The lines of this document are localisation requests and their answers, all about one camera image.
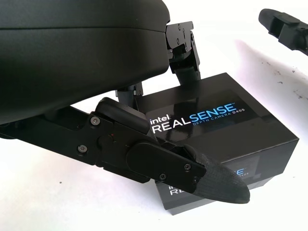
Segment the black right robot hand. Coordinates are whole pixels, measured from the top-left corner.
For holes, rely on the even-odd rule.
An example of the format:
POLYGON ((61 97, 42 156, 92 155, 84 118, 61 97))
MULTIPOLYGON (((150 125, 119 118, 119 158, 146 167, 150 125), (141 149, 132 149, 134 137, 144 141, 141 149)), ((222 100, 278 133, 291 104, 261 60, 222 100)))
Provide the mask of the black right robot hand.
POLYGON ((277 10, 262 9, 258 21, 279 43, 292 51, 308 54, 308 25, 299 19, 277 10))

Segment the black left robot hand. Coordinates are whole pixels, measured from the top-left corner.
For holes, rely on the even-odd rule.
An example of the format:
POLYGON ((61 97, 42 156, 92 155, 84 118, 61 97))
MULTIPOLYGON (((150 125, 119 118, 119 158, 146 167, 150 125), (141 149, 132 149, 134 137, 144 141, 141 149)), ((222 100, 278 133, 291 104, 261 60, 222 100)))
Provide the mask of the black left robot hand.
POLYGON ((1 1, 0 137, 139 183, 248 203, 233 171, 158 140, 135 104, 135 87, 168 69, 181 85, 200 80, 192 26, 169 22, 161 0, 1 1))

